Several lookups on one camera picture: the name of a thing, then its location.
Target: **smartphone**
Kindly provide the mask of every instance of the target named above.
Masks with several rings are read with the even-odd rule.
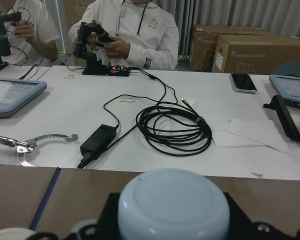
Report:
[[[231,73],[230,76],[233,90],[241,93],[255,94],[257,88],[248,74]]]

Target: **black power brick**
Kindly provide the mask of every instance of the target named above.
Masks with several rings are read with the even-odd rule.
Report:
[[[92,160],[96,160],[117,136],[117,129],[113,126],[102,124],[95,132],[80,146],[83,159],[78,169],[83,169]]]

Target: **white round object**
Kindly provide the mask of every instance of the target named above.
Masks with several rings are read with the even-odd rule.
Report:
[[[225,240],[230,210],[210,180],[181,169],[140,174],[118,205],[122,240]]]
[[[25,240],[34,234],[36,234],[35,231],[27,228],[10,227],[0,230],[0,240]]]

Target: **hoodie logo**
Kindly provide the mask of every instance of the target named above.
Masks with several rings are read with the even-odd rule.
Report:
[[[148,27],[152,28],[152,29],[156,29],[158,23],[157,20],[155,18],[152,18],[149,22],[148,22]]]

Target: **person in white t-shirt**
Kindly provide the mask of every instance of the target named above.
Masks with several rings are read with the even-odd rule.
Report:
[[[173,70],[178,64],[179,31],[174,17],[150,0],[96,0],[69,31],[75,46],[81,22],[102,23],[114,42],[95,51],[104,65]],[[96,42],[94,33],[87,40]]]
[[[5,23],[8,41],[12,46],[11,55],[2,60],[10,64],[32,66],[50,66],[58,57],[55,40],[59,32],[47,12],[46,6],[39,0],[0,0],[0,14],[21,12],[22,20],[13,26]]]

